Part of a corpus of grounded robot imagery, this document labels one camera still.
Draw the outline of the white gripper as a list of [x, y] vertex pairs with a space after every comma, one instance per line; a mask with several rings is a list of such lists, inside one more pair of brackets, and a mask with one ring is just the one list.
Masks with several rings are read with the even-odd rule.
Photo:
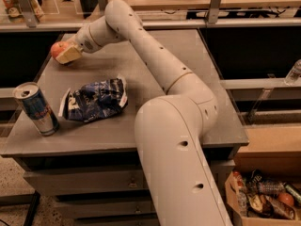
[[84, 25], [78, 32], [68, 39], [71, 49], [68, 58], [72, 61], [80, 58], [82, 53], [92, 54], [107, 44], [107, 24], [104, 17]]

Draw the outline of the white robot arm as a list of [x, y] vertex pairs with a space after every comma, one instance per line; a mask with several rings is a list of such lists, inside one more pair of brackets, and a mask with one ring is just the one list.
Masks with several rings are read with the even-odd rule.
[[135, 117], [136, 147], [160, 225], [232, 226], [199, 141], [217, 121], [217, 99], [129, 5], [109, 2], [102, 18], [53, 45], [51, 55], [67, 64], [121, 40], [132, 44], [164, 92]]

